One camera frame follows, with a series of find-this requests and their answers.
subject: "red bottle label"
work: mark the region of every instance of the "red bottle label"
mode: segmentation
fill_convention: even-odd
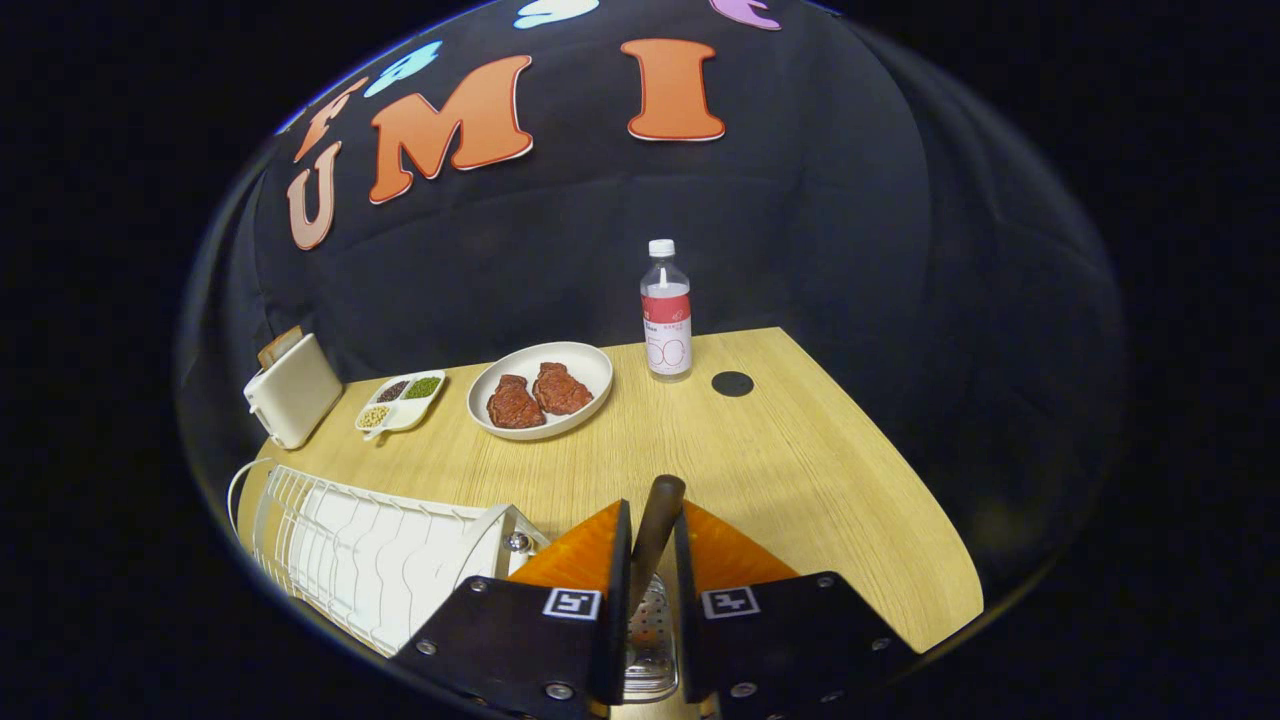
[[[644,319],[668,325],[689,319],[689,293],[678,297],[644,297]]]

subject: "black background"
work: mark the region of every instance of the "black background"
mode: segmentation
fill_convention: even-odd
[[[1276,707],[1260,682],[1274,480],[1249,457],[1268,400],[1257,341],[1275,306],[1267,24],[1243,6],[1075,5],[846,8],[966,82],[1057,165],[1112,252],[1135,380],[1124,459],[1059,568],[868,715]],[[35,459],[15,478],[44,495],[18,524],[33,552],[9,551],[33,561],[9,630],[31,659],[20,684],[33,715],[422,712],[232,565],[177,451],[169,343],[200,234],[257,143],[463,6],[116,3],[9,23],[10,46],[32,51],[12,76],[14,140],[38,156],[9,169],[35,224],[15,233],[5,291],[36,329],[9,343],[10,366],[19,393],[90,387],[96,400],[56,402],[36,436],[15,436]],[[47,370],[56,382],[37,379]]]

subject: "white plate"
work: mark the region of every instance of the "white plate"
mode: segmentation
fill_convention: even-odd
[[[435,392],[433,392],[426,397],[403,400],[403,395],[408,392],[408,388],[413,387],[413,383],[416,383],[422,378],[440,378],[440,384],[435,386]],[[390,386],[401,380],[408,380],[408,384],[404,386],[403,389],[401,389],[401,397],[396,400],[389,400],[387,402],[376,402],[378,396],[381,395],[384,389],[389,388]],[[380,427],[380,425],[374,425],[372,428],[360,427],[360,418],[365,414],[365,410],[369,410],[370,407],[376,407],[379,405],[387,406],[388,416],[384,421],[387,423],[388,430],[407,430],[408,428],[412,428],[422,419],[422,415],[426,415],[426,409],[430,407],[433,402],[435,402],[435,398],[439,397],[442,392],[444,392],[445,382],[447,377],[444,374],[444,370],[426,370],[425,373],[410,373],[407,375],[396,375],[394,378],[389,378],[387,382],[378,386],[378,389],[375,389],[374,393],[369,396],[369,402],[366,402],[365,406],[361,407],[358,413],[356,413],[356,419],[353,420],[356,429],[362,433],[367,433],[371,430],[376,430]]]
[[[547,413],[547,424],[536,428],[513,430],[499,428],[489,421],[489,410],[485,407],[493,392],[498,389],[498,379],[502,375],[521,375],[529,384],[525,386],[532,393],[534,380],[538,379],[538,370],[543,363],[562,363],[568,368],[568,374],[577,382],[586,386],[595,396],[585,407],[572,415],[552,415]],[[467,393],[467,410],[471,419],[490,433],[507,439],[541,439],[566,433],[595,414],[609,396],[613,387],[613,363],[609,356],[599,348],[581,342],[548,342],[535,345],[524,350],[517,350],[511,355],[498,360],[485,368],[476,382],[471,383]]]

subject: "white bottle cap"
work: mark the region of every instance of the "white bottle cap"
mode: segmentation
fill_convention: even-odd
[[[650,240],[649,241],[649,256],[650,258],[671,258],[676,254],[676,241],[675,240]]]

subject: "white toaster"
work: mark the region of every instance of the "white toaster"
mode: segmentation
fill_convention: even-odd
[[[307,334],[244,386],[250,414],[257,416],[271,442],[302,447],[342,395],[342,383],[315,334]]]

